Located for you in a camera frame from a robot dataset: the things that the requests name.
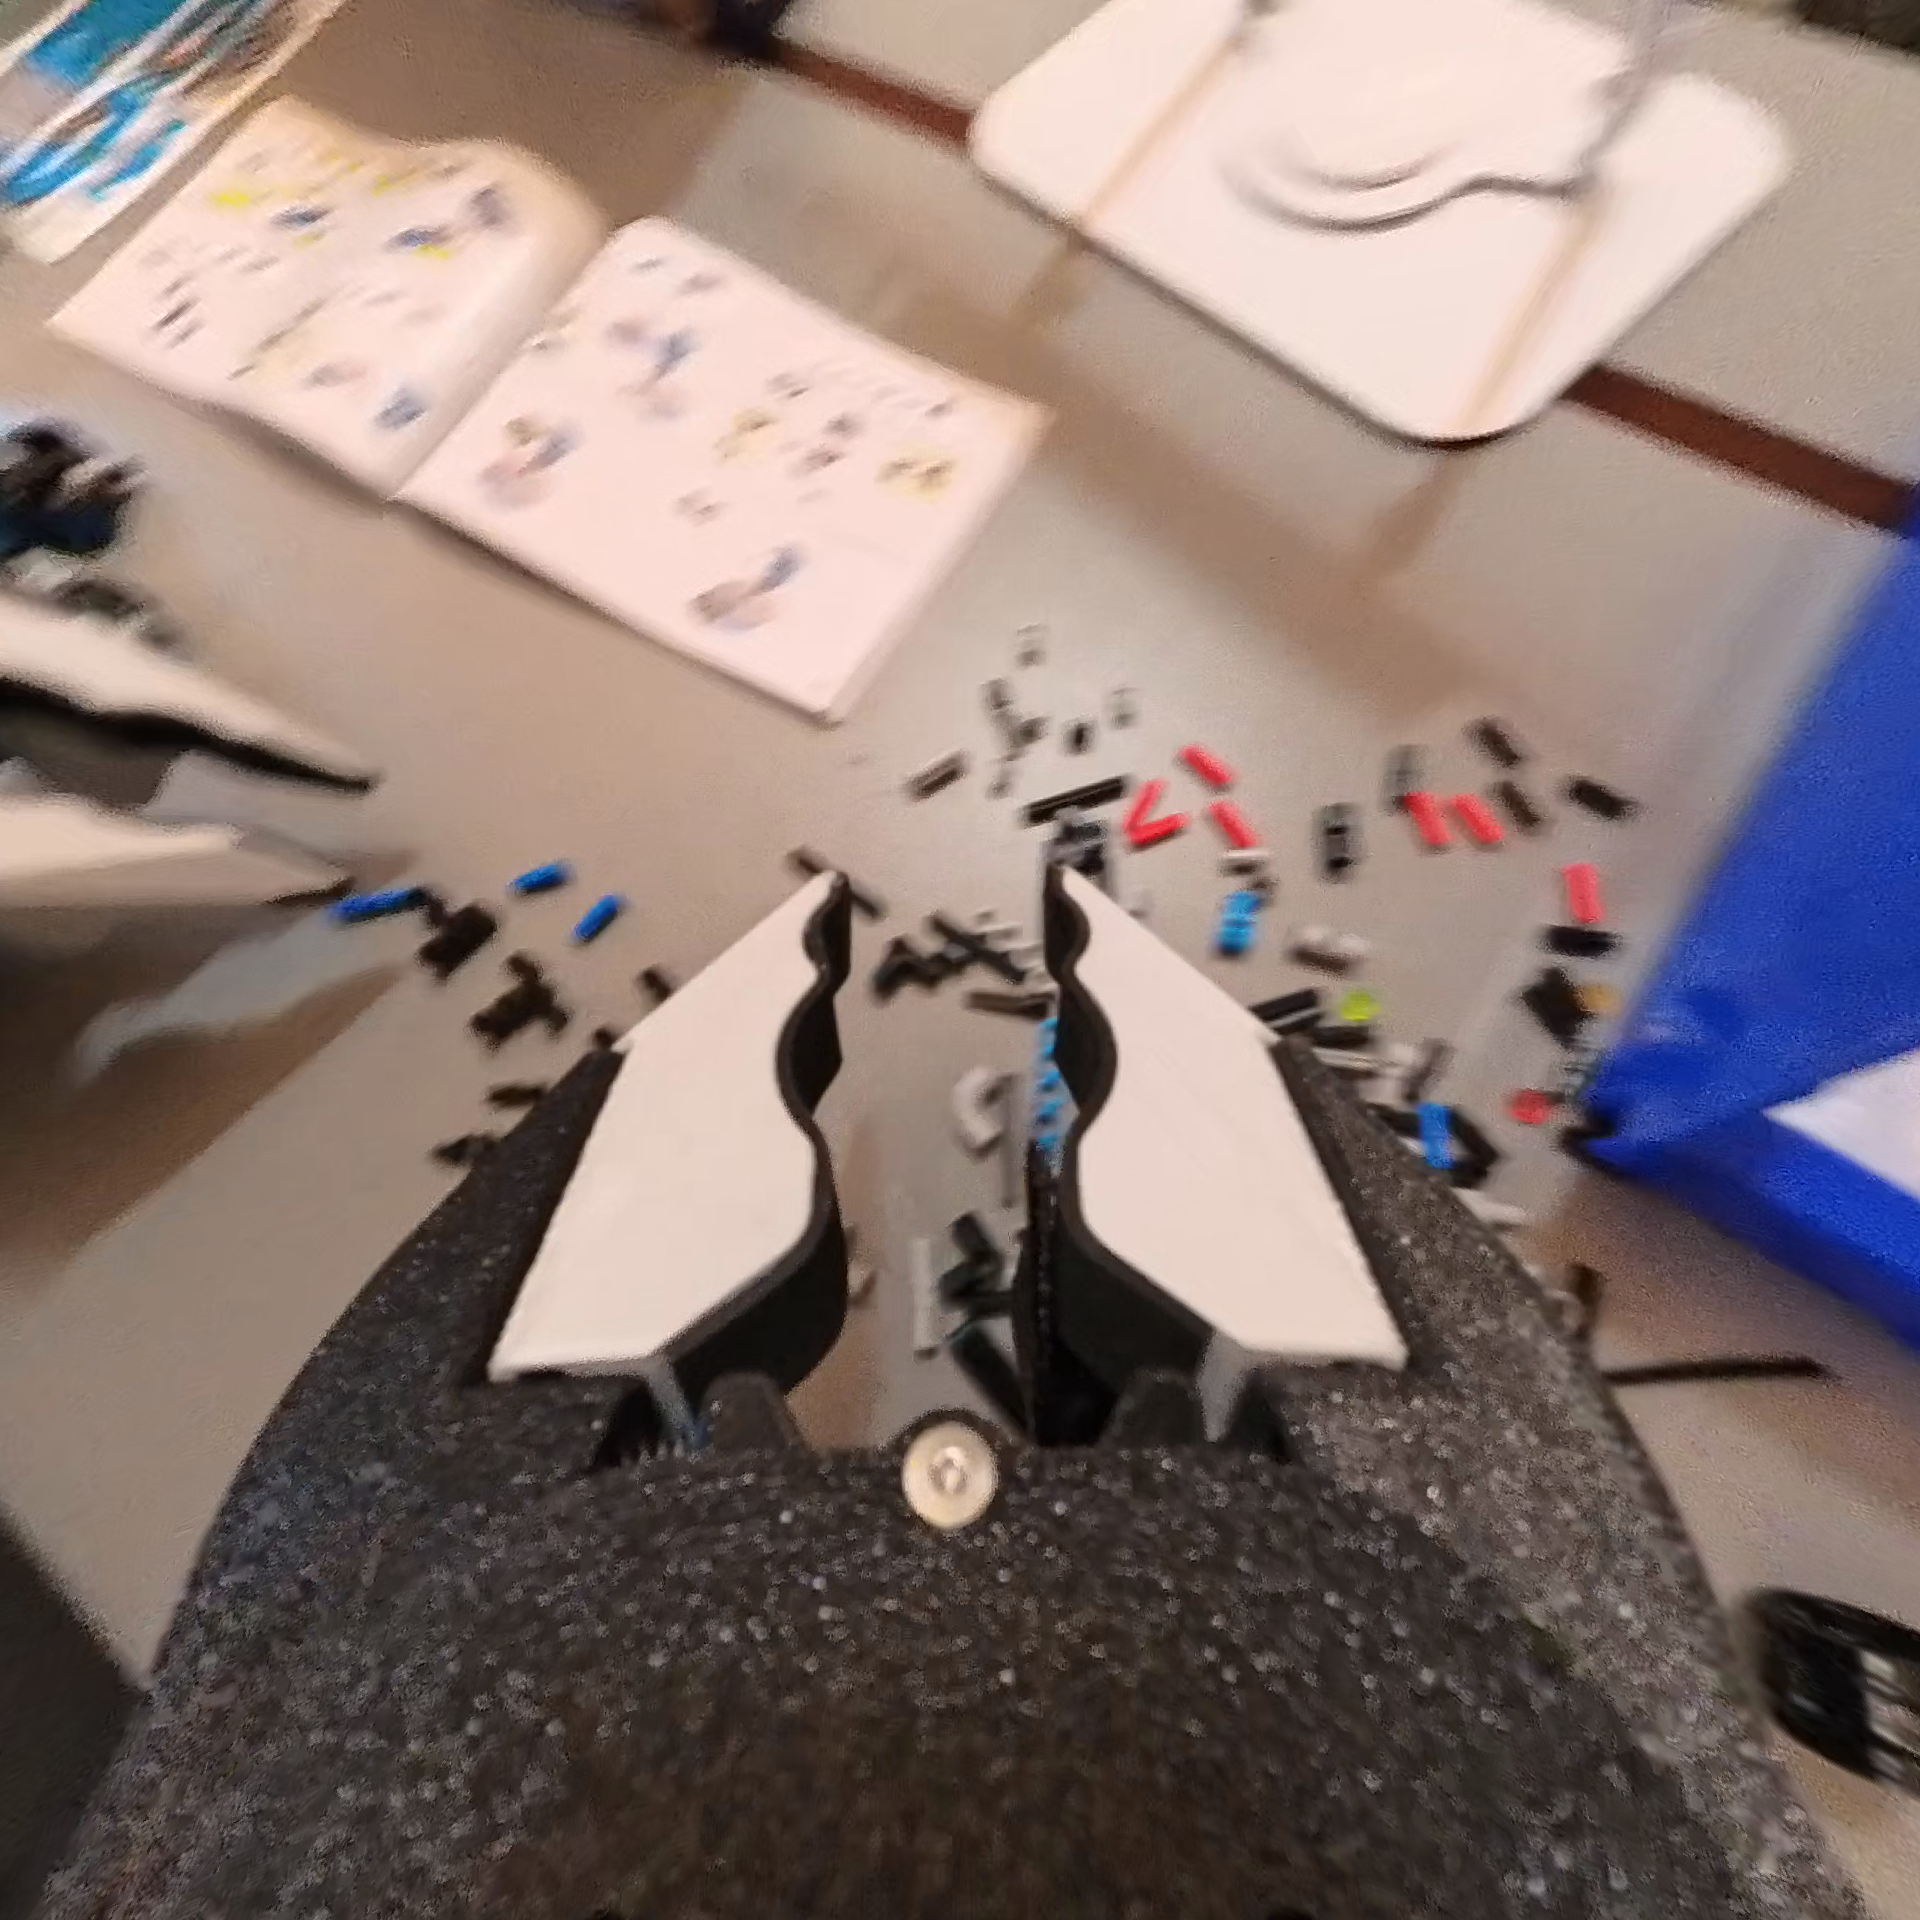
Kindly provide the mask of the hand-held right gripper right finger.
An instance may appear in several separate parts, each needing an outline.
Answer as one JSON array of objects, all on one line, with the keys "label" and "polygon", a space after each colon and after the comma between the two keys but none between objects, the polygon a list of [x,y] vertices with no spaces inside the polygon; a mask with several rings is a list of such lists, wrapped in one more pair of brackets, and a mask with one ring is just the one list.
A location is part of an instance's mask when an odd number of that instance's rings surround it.
[{"label": "hand-held right gripper right finger", "polygon": [[1058,1316],[1089,1367],[1403,1367],[1280,1039],[1079,868],[1044,878]]}]

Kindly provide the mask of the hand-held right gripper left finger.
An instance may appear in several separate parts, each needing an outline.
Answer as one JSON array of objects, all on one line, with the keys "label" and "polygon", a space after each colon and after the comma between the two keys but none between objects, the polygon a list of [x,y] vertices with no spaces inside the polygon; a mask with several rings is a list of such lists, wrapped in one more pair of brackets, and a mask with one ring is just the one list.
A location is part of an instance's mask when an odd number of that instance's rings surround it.
[{"label": "hand-held right gripper left finger", "polygon": [[804,881],[614,1046],[610,1090],[487,1359],[491,1379],[692,1362],[831,1206],[804,1021],[846,978],[850,887]]}]

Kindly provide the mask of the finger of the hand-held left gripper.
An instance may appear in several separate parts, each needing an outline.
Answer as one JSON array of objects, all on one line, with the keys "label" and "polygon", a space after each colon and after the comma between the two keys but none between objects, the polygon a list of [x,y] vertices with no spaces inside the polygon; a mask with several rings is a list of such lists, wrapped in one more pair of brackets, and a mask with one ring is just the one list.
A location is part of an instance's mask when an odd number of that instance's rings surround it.
[{"label": "finger of the hand-held left gripper", "polygon": [[258,906],[350,887],[333,861],[219,824],[4,795],[4,912]]},{"label": "finger of the hand-held left gripper", "polygon": [[4,603],[4,729],[77,724],[152,753],[202,753],[270,781],[370,792],[380,768],[252,692],[95,616]]}]

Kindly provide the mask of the blue yellow black brick assembly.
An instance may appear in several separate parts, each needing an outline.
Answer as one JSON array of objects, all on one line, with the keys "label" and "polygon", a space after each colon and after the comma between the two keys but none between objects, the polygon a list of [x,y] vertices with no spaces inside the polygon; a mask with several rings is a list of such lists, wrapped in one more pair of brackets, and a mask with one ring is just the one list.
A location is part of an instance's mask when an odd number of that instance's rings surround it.
[{"label": "blue yellow black brick assembly", "polygon": [[140,459],[118,459],[56,421],[4,427],[4,596],[103,616],[160,642],[157,603],[103,571],[143,494]]}]

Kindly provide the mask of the pile of small brick parts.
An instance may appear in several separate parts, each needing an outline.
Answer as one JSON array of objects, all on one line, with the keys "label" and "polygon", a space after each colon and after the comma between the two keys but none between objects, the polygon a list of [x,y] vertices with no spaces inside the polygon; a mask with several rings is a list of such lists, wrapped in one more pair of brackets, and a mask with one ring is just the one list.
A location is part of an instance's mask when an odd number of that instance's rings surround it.
[{"label": "pile of small brick parts", "polygon": [[[1038,675],[1038,669],[1044,666],[1051,651],[1051,627],[1044,619],[1029,619],[1025,627],[1016,629],[1016,666],[1010,669],[1010,675],[994,678],[983,696],[990,697],[990,718],[1010,721],[1010,747],[1007,747],[1007,765],[997,762],[997,781],[1007,774],[1014,776],[1019,768],[1019,753],[1025,753],[1041,735],[1041,715],[1025,715],[1016,710],[1019,701],[1014,696],[1014,687],[1023,675]],[[1138,690],[1117,687],[1111,696],[1111,724],[1115,729],[1127,729],[1138,721],[1139,715],[1139,696]],[[1106,721],[1093,721],[1091,710],[1081,715],[1069,715],[1058,724],[1063,743],[1071,753],[1091,753],[1091,740],[1101,730],[1101,724]],[[1056,840],[1044,842],[1044,861],[1058,861],[1058,864],[1079,864],[1091,881],[1115,881],[1120,870],[1120,842],[1124,848],[1139,853],[1145,842],[1153,840],[1174,840],[1179,836],[1188,819],[1165,812],[1155,807],[1164,807],[1164,800],[1155,800],[1158,782],[1145,781],[1139,782],[1139,789],[1131,789],[1124,800],[1124,819],[1115,817],[1106,819],[1104,812],[1099,817],[1099,802],[1083,800],[1083,802],[1063,802],[1056,810],[1056,817],[1049,817],[1049,833]],[[1262,912],[1266,906],[1272,899],[1272,870],[1262,864],[1262,853],[1228,853],[1228,887],[1224,887],[1224,901],[1213,912],[1210,917],[1210,952],[1217,958],[1232,958],[1241,960],[1259,946],[1259,929],[1262,929]],[[801,874],[823,874],[831,870],[831,857],[796,844],[784,854],[784,861],[801,870]],[[882,914],[880,893],[859,891],[857,884],[857,906],[870,917]],[[1014,985],[1007,997],[1019,1000],[1019,1001],[1041,1001],[1044,1020],[1051,1020],[1051,990],[1044,985],[1041,962],[1023,962],[1032,968],[1032,978],[1025,985]],[[1322,1013],[1317,1013],[1320,990],[1299,990],[1293,992],[1293,1000],[1299,1000],[1306,1004],[1306,1013],[1293,1013],[1293,1015],[1276,1015],[1274,1021],[1262,1021],[1262,1039],[1285,1039],[1285,1034],[1299,1034],[1309,1039],[1312,1026],[1322,1020]],[[1063,1175],[1063,1160],[1066,1160],[1066,1135],[1069,1135],[1069,1113],[1071,1113],[1071,1094],[1066,1090],[1066,1076],[1041,1061],[1038,1067],[1038,1079],[1037,1079],[1037,1094],[1029,1100],[1029,1140],[1032,1140],[1032,1153],[1041,1163],[1041,1189],[1044,1196],[1058,1197],[1058,1189],[1066,1182]],[[1596,1305],[1596,1290],[1581,1293],[1581,1285],[1595,1283],[1600,1285],[1600,1275],[1589,1270],[1576,1270],[1576,1304]],[[1809,1359],[1809,1355],[1718,1355],[1718,1359],[1677,1359],[1677,1362],[1648,1362],[1648,1366],[1630,1366],[1630,1367],[1609,1367],[1603,1372],[1603,1379],[1609,1384],[1727,1384],[1727,1380],[1831,1380],[1831,1367],[1825,1367],[1822,1362]]]}]

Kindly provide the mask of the grey desk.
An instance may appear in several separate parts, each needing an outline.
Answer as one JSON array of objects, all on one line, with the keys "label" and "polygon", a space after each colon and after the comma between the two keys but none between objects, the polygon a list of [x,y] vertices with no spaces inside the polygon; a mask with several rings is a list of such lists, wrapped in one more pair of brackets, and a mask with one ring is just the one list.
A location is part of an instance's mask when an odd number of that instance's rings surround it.
[{"label": "grey desk", "polygon": [[[781,81],[742,181],[692,211],[804,293],[907,266],[911,343],[1044,375],[1056,450],[965,561],[919,666],[958,718],[990,616],[1153,639],[1150,718],[1199,710],[1252,774],[1309,765],[1330,697],[1415,692],[1412,627],[1312,571],[1280,505],[1309,454],[1272,375],[1115,266],[1120,384],[1016,316],[1041,228],[907,134]],[[683,946],[770,904],[781,828],[894,904],[1037,884],[985,828],[907,828],[828,735],[539,606],[449,535],[221,450],[200,483],[398,774],[449,825],[571,819],[635,854]],[[561,1072],[313,1347],[240,1468],[157,1679],[53,1887],[56,1916],[1865,1916],[1746,1704],[1671,1497],[1563,1309],[1289,1041],[1299,1096],[1412,1366],[1254,1372],[1199,1435],[1199,1359],[1150,1359],[1089,1444],[997,1434],[936,1528],[907,1444],[817,1451],[770,1362],[713,1389],[708,1447],[639,1447],[644,1389],[483,1384],[537,1229],[586,1196],[629,1079]]]}]

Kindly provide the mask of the instruction booklet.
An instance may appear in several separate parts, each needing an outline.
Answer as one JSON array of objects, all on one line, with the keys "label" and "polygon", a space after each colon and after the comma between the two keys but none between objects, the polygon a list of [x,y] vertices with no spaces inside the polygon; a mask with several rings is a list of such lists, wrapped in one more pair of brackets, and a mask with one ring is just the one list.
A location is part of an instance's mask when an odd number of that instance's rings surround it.
[{"label": "instruction booklet", "polygon": [[1049,427],[500,141],[252,115],[49,319],[838,724]]}]

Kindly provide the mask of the blue sticker sheet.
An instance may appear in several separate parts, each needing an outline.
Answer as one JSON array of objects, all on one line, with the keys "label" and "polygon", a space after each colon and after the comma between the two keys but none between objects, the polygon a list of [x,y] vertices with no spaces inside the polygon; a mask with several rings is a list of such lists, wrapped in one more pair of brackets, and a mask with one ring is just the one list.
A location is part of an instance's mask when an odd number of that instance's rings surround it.
[{"label": "blue sticker sheet", "polygon": [[4,251],[63,260],[189,156],[340,4],[4,4]]}]

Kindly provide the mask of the clear plastic bags bundle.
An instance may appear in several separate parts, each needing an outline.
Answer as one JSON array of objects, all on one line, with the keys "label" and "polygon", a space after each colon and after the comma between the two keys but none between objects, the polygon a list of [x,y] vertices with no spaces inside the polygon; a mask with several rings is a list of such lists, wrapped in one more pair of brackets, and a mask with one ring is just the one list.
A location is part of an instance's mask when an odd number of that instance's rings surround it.
[{"label": "clear plastic bags bundle", "polygon": [[1911,1063],[1889,1061],[1877,1072],[1846,1075],[1775,1107],[1770,1115],[1918,1196],[1918,1072]]}]

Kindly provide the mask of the blue plastic bin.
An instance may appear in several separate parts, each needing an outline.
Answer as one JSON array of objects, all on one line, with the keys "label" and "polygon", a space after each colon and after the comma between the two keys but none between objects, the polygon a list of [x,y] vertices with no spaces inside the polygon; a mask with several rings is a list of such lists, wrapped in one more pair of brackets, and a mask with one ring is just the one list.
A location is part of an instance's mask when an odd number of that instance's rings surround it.
[{"label": "blue plastic bin", "polygon": [[1777,1124],[1918,1072],[1918,523],[1800,706],[1581,1110],[1576,1153],[1918,1347],[1918,1196]]}]

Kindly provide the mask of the black toy wheel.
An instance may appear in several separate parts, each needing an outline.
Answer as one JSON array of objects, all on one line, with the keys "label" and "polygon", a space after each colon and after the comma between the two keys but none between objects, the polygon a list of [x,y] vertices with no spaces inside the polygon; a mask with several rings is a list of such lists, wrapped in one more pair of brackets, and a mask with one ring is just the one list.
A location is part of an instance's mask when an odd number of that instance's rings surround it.
[{"label": "black toy wheel", "polygon": [[1749,1598],[1766,1711],[1815,1756],[1918,1795],[1918,1626],[1846,1599]]}]

